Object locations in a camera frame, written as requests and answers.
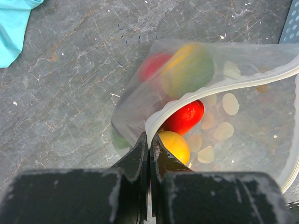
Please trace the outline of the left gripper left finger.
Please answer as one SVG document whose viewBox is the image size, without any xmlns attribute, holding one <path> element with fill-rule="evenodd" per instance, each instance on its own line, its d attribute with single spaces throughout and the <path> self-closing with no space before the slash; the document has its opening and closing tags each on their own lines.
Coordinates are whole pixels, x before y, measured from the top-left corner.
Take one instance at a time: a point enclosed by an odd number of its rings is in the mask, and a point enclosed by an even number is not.
<svg viewBox="0 0 299 224">
<path fill-rule="evenodd" d="M 148 152 L 143 132 L 132 149 L 108 169 L 110 224 L 142 224 L 147 220 Z"/>
</svg>

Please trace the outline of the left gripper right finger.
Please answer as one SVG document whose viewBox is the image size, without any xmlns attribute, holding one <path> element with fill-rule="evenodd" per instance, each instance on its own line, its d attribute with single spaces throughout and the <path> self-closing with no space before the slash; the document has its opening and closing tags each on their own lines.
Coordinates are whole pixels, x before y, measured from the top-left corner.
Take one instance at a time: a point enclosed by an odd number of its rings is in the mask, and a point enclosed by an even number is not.
<svg viewBox="0 0 299 224">
<path fill-rule="evenodd" d="M 170 153 L 156 133 L 149 149 L 152 215 L 157 224 L 173 224 L 172 202 L 176 197 L 174 173 L 191 172 L 191 169 Z"/>
</svg>

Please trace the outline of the red strawberry pear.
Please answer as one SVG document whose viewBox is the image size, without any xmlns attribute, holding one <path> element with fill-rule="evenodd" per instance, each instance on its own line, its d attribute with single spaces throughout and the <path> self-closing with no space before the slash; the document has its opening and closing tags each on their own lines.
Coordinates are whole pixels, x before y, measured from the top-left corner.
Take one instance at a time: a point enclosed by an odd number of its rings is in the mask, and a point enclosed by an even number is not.
<svg viewBox="0 0 299 224">
<path fill-rule="evenodd" d="M 204 105 L 193 101 L 173 113 L 161 126 L 161 131 L 171 131 L 183 136 L 196 126 L 204 115 Z"/>
</svg>

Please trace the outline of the clear dotted zip bag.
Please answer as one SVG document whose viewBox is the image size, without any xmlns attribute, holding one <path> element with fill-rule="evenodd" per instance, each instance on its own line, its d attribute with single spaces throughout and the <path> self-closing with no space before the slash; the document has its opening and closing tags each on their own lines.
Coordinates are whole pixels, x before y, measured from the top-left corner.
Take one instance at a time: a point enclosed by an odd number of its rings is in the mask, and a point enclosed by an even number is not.
<svg viewBox="0 0 299 224">
<path fill-rule="evenodd" d="M 156 40 L 147 57 L 161 52 L 173 56 L 189 43 Z M 130 144 L 117 151 L 124 155 L 143 132 L 152 142 L 173 113 L 200 100 L 204 115 L 183 135 L 191 154 L 188 167 L 197 172 L 264 172 L 287 191 L 299 172 L 298 44 L 195 43 L 212 56 L 213 79 L 172 98 L 159 81 L 166 63 L 144 82 L 138 68 L 111 117 L 111 128 Z"/>
</svg>

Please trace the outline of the yellow orange fruit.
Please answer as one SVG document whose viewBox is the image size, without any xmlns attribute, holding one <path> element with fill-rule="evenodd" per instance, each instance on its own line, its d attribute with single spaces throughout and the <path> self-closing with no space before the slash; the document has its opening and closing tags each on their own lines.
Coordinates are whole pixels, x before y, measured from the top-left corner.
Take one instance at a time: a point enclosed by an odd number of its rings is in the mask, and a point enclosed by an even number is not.
<svg viewBox="0 0 299 224">
<path fill-rule="evenodd" d="M 206 86 L 214 76 L 214 62 L 208 50 L 199 43 L 182 46 L 165 64 L 159 75 L 163 91 L 180 98 Z"/>
</svg>

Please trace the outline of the light blue plastic basket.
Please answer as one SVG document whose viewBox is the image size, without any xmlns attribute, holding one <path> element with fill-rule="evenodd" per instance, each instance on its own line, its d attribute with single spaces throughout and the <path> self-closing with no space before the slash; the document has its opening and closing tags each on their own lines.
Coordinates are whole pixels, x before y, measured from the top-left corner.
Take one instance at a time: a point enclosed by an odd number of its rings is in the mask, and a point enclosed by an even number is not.
<svg viewBox="0 0 299 224">
<path fill-rule="evenodd" d="M 299 0 L 293 0 L 285 20 L 279 44 L 299 42 Z"/>
</svg>

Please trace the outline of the red apple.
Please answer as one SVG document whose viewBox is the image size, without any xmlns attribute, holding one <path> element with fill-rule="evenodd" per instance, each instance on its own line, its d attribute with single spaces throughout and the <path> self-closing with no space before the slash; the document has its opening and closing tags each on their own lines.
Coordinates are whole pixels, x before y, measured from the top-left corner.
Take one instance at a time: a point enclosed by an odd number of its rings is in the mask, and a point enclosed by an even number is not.
<svg viewBox="0 0 299 224">
<path fill-rule="evenodd" d="M 165 63 L 172 58 L 172 54 L 169 53 L 157 53 L 148 56 L 145 61 L 141 64 L 138 75 L 141 82 L 146 81 L 155 72 L 157 72 Z"/>
</svg>

